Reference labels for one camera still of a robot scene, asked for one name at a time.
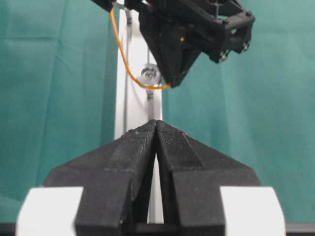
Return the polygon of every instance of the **black robotic end effector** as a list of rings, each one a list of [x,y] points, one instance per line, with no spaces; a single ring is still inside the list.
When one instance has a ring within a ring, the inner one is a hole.
[[[105,9],[106,11],[110,12],[113,9],[113,3],[116,0],[92,0],[101,8]]]
[[[125,0],[164,80],[180,85],[201,52],[216,63],[249,48],[255,17],[239,0]]]
[[[165,225],[148,225],[157,153]],[[76,235],[224,235],[220,186],[257,186],[252,169],[152,120],[51,171],[45,187],[83,186]]]

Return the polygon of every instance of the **green cloth backdrop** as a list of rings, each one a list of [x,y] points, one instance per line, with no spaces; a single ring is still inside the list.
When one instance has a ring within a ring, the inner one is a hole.
[[[242,0],[250,50],[202,54],[164,120],[250,166],[288,222],[315,222],[314,0]],[[0,1],[0,222],[49,170],[113,140],[117,47],[89,0]]]
[[[52,167],[112,141],[109,27],[89,0],[0,0],[0,222]]]

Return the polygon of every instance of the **orange cable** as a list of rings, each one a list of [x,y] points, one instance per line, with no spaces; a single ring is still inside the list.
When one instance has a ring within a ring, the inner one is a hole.
[[[122,55],[122,58],[123,58],[123,61],[124,61],[124,64],[125,64],[125,68],[126,68],[126,71],[127,73],[129,74],[129,76],[132,78],[133,81],[135,81],[140,87],[144,88],[144,89],[150,89],[150,90],[157,90],[157,89],[167,89],[169,87],[171,87],[171,84],[168,83],[168,84],[165,84],[165,85],[162,85],[162,86],[158,86],[158,87],[154,87],[154,86],[146,86],[144,84],[142,84],[139,80],[137,80],[129,66],[128,66],[128,63],[127,63],[127,60],[126,60],[126,57],[125,57],[125,54],[124,54],[124,50],[123,50],[123,47],[122,47],[122,43],[120,42],[119,40],[119,33],[118,33],[118,29],[117,29],[117,24],[116,24],[116,20],[115,20],[115,13],[114,13],[114,8],[111,10],[110,12],[110,18],[111,18],[111,21],[112,21],[112,25],[113,25],[113,30],[114,30],[114,34],[115,34],[115,37],[116,37],[116,42],[118,44],[118,47],[119,47],[119,50],[120,50],[120,53]]]

